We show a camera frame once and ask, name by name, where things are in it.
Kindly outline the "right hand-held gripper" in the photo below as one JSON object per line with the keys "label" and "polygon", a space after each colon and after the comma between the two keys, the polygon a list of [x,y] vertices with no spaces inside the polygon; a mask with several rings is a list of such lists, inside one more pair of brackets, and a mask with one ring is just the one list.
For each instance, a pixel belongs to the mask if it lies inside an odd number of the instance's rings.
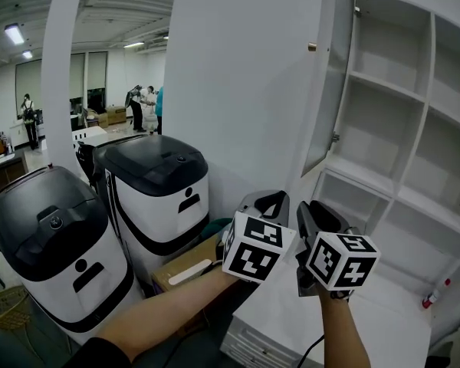
{"label": "right hand-held gripper", "polygon": [[348,297],[365,284],[380,260],[371,238],[322,202],[300,202],[297,226],[305,244],[296,255],[301,297],[311,296],[319,284],[333,297]]}

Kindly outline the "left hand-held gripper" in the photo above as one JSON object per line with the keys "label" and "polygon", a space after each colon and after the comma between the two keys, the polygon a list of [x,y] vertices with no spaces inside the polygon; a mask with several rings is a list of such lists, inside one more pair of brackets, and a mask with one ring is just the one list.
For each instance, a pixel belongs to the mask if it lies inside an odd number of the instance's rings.
{"label": "left hand-held gripper", "polygon": [[246,195],[231,224],[221,231],[222,270],[246,281],[264,282],[296,247],[296,231],[288,228],[289,208],[284,190]]}

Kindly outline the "glass cabinet door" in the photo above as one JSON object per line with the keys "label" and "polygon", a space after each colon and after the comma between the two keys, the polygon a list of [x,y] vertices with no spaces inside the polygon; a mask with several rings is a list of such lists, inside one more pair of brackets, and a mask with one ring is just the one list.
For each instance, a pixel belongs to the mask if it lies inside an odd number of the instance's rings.
{"label": "glass cabinet door", "polygon": [[322,0],[321,3],[311,89],[311,134],[302,175],[326,159],[337,140],[334,127],[346,81],[354,3],[355,0]]}

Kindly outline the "person's left forearm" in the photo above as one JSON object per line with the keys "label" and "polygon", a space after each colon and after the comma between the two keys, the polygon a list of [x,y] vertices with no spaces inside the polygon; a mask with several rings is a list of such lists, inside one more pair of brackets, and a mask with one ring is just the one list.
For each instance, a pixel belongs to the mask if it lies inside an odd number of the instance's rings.
{"label": "person's left forearm", "polygon": [[98,337],[120,348],[130,361],[172,336],[238,279],[216,268],[115,316]]}

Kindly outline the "person's right forearm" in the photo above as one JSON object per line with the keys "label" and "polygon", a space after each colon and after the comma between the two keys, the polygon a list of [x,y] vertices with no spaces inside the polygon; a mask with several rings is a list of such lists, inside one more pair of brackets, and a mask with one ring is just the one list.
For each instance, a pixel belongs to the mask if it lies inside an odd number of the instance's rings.
{"label": "person's right forearm", "polygon": [[324,328],[324,368],[371,368],[346,298],[317,286]]}

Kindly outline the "white cabinet with shelves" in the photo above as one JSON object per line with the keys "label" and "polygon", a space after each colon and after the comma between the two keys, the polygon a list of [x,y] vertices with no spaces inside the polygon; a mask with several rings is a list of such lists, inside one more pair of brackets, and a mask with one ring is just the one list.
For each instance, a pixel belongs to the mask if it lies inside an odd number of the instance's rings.
{"label": "white cabinet with shelves", "polygon": [[[383,253],[377,273],[352,301],[373,368],[421,368],[429,335],[460,320],[458,285],[430,310],[408,288],[425,291],[442,266],[431,237],[451,244],[460,225],[460,0],[357,0],[350,76],[338,125],[341,141],[324,172],[337,204],[355,212],[357,193],[380,189],[386,205],[368,221]],[[235,29],[247,36],[237,62],[236,150],[227,167],[239,189],[286,189],[293,198],[314,186],[304,158],[317,130],[319,56],[304,49],[320,30],[326,0],[231,0]]]}

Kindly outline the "dark green cushion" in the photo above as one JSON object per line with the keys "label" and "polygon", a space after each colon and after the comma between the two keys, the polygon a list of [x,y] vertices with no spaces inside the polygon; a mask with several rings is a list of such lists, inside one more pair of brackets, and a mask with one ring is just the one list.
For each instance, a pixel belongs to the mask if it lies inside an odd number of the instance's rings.
{"label": "dark green cushion", "polygon": [[230,225],[232,218],[217,218],[207,224],[201,231],[201,240],[205,241],[213,235],[218,234],[223,228]]}

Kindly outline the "brown cardboard box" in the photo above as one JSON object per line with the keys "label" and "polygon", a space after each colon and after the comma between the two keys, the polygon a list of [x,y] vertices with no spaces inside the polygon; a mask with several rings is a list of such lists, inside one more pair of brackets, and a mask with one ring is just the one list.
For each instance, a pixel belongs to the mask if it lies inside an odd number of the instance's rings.
{"label": "brown cardboard box", "polygon": [[127,121],[127,109],[122,106],[110,106],[107,108],[107,121],[109,125],[125,123]]}
{"label": "brown cardboard box", "polygon": [[97,113],[92,109],[87,109],[87,115],[85,118],[87,127],[101,127],[108,128],[108,113]]}
{"label": "brown cardboard box", "polygon": [[[198,278],[202,272],[216,261],[216,249],[222,244],[217,243],[219,233],[200,242],[177,258],[165,263],[152,273],[152,286],[155,295],[166,293],[192,279]],[[197,330],[211,327],[209,315],[222,310],[225,294],[219,295],[204,310],[201,310],[176,331],[179,337],[188,336]]]}

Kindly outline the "white and black robot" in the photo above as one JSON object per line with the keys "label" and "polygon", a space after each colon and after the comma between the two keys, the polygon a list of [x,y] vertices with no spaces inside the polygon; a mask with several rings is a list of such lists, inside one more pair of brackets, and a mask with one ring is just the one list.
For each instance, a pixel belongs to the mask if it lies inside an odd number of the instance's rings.
{"label": "white and black robot", "polygon": [[209,167],[196,148],[139,134],[93,151],[97,193],[136,276],[191,248],[209,222]]}
{"label": "white and black robot", "polygon": [[0,252],[34,302],[80,345],[143,299],[102,200],[60,166],[0,191]]}

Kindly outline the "red-capped bottle with red label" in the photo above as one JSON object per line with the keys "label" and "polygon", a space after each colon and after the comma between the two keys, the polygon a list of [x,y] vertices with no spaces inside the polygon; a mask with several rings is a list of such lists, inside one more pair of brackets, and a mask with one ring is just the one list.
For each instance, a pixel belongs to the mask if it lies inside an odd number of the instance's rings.
{"label": "red-capped bottle with red label", "polygon": [[424,309],[428,309],[431,307],[440,297],[442,292],[451,284],[450,278],[445,278],[441,282],[439,282],[431,292],[429,292],[423,299],[422,299],[422,307]]}

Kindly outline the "person's dark sleeve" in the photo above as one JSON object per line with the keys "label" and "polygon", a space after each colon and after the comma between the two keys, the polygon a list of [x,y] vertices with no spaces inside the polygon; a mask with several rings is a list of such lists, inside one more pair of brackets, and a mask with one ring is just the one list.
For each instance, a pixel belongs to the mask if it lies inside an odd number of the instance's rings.
{"label": "person's dark sleeve", "polygon": [[92,337],[61,368],[131,368],[128,356],[108,340]]}

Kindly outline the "woven wicker basket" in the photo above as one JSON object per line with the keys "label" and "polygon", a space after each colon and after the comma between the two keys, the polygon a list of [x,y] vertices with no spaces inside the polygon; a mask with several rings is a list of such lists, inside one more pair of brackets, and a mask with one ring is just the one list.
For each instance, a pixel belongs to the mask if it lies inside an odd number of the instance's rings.
{"label": "woven wicker basket", "polygon": [[23,286],[0,291],[0,329],[17,330],[25,327],[31,319],[28,292]]}

